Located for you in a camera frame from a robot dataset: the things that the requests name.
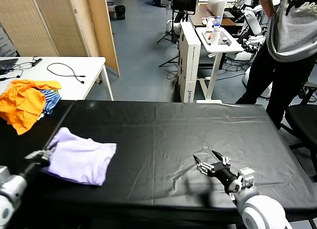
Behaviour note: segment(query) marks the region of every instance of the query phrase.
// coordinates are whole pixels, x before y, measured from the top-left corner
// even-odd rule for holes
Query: wooden panel
[[[84,57],[87,52],[69,0],[36,0],[61,56]]]
[[[118,61],[112,36],[112,28],[106,0],[88,0],[98,40],[100,54],[106,57],[106,65],[119,73]]]
[[[90,57],[99,57],[99,46],[96,39],[93,21],[90,15],[88,0],[70,0],[77,19],[84,45]]]
[[[0,0],[0,20],[21,56],[58,55],[33,0]]]

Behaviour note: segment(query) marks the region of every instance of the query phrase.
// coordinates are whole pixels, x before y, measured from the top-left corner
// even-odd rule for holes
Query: orange shirt
[[[60,89],[56,81],[13,80],[0,95],[0,117],[12,125],[18,135],[31,129],[43,112],[45,97],[39,90]]]

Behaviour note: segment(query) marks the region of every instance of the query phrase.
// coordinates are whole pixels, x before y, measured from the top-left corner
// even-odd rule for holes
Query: black chair
[[[317,173],[317,105],[307,103],[317,91],[317,85],[307,82],[304,88],[308,93],[299,105],[292,105],[285,112],[285,119],[291,129],[282,124],[282,127],[302,142],[290,146],[290,149],[306,147],[309,149],[312,162]],[[317,182],[317,174],[313,176],[313,181]]]

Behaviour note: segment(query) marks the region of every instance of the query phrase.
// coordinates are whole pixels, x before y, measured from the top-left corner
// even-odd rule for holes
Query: black table
[[[59,126],[117,143],[117,151],[101,187],[40,175],[23,198],[32,213],[240,222],[219,181],[196,170],[192,155],[212,163],[216,150],[232,159],[234,172],[253,168],[259,192],[279,201],[288,220],[317,216],[316,186],[262,106],[61,101],[21,137],[1,121],[0,164],[16,172],[21,158],[44,147]]]

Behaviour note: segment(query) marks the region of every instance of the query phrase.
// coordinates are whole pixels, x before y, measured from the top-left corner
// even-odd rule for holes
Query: white box
[[[183,103],[192,103],[194,101],[195,87],[196,81],[178,83],[180,99]]]
[[[7,41],[7,40],[9,40],[9,37],[8,37],[8,35],[7,35],[6,33],[0,35],[0,44],[1,44],[2,42]]]
[[[2,27],[0,27],[0,36],[3,35],[5,32],[4,32],[4,29]]]
[[[179,72],[185,74],[186,82],[197,79],[201,41],[190,22],[181,22]]]
[[[0,44],[0,57],[7,57],[14,52],[16,52],[16,47],[12,44],[10,40]]]
[[[177,69],[178,90],[183,103],[194,101],[201,42],[190,22],[181,23]]]

